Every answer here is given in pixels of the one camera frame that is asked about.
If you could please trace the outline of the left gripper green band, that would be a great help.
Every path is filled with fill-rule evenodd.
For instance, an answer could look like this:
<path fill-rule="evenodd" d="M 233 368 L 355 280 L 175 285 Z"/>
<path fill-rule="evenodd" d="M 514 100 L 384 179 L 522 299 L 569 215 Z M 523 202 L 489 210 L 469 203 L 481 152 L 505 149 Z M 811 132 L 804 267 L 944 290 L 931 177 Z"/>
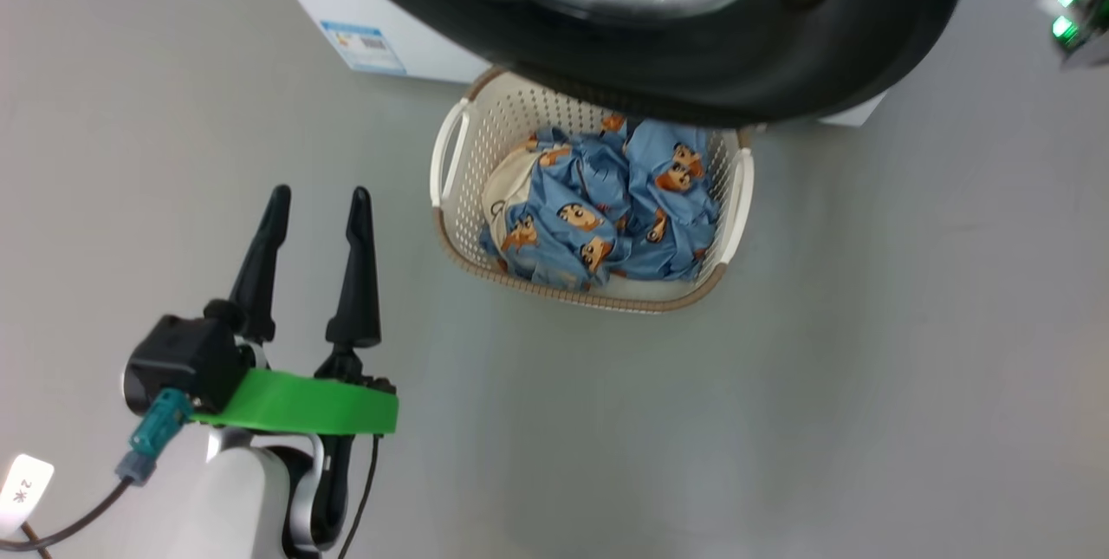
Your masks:
<path fill-rule="evenodd" d="M 292 189 L 273 189 L 255 235 L 230 292 L 246 341 L 275 337 L 272 317 L 278 251 L 288 235 Z M 340 299 L 328 322 L 326 341 L 337 348 L 373 348 L 381 343 L 373 203 L 368 189 L 353 191 L 346 223 L 349 254 Z M 391 382 L 366 374 L 353 350 L 334 350 L 314 376 L 251 368 L 222 411 L 193 413 L 213 427 L 237 427 L 272 435 L 391 435 L 399 423 L 399 396 Z"/>

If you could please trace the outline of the cream garment with black lines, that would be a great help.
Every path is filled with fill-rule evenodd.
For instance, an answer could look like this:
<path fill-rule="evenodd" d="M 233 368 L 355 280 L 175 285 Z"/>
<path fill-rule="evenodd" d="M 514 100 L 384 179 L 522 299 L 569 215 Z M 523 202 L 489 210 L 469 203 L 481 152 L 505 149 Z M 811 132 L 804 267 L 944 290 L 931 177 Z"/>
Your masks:
<path fill-rule="evenodd" d="M 503 238 L 512 227 L 509 211 L 526 204 L 531 191 L 532 172 L 540 153 L 517 148 L 496 165 L 484 181 L 482 212 L 494 238 Z"/>

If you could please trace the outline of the blue cartoon print garment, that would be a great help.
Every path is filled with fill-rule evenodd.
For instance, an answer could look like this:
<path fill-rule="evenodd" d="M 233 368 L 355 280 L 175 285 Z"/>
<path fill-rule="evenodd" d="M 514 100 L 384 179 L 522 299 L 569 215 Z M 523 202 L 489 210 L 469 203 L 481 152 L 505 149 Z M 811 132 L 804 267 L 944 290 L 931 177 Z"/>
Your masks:
<path fill-rule="evenodd" d="M 598 132 L 535 130 L 517 148 L 540 153 L 511 230 L 484 251 L 519 280 L 587 291 L 625 280 L 694 280 L 716 235 L 708 130 L 606 116 Z"/>

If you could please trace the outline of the cream perforated laundry basket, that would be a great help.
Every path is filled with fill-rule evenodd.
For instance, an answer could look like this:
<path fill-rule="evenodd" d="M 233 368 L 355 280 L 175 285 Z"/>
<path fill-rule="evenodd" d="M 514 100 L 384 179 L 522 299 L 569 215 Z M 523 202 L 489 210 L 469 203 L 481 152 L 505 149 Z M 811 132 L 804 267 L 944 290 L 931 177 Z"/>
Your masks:
<path fill-rule="evenodd" d="M 479 280 L 547 299 L 618 313 L 663 314 L 704 299 L 724 278 L 736 254 L 754 196 L 751 129 L 712 130 L 708 139 L 710 195 L 722 220 L 706 252 L 706 264 L 690 282 L 618 278 L 606 287 L 574 293 L 535 285 L 508 275 L 479 242 L 484 212 L 480 192 L 494 169 L 537 128 L 568 132 L 601 126 L 610 110 L 491 67 L 456 102 L 433 144 L 429 199 L 433 223 L 448 258 Z"/>

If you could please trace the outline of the blue energy label sticker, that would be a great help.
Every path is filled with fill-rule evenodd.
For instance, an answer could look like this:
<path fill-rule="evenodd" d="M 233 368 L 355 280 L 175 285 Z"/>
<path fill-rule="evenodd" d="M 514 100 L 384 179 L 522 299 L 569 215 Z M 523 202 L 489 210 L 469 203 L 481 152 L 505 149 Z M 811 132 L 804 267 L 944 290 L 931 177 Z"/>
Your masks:
<path fill-rule="evenodd" d="M 407 75 L 391 44 L 373 27 L 337 23 L 321 19 L 322 34 L 328 38 L 340 59 L 355 72 Z"/>

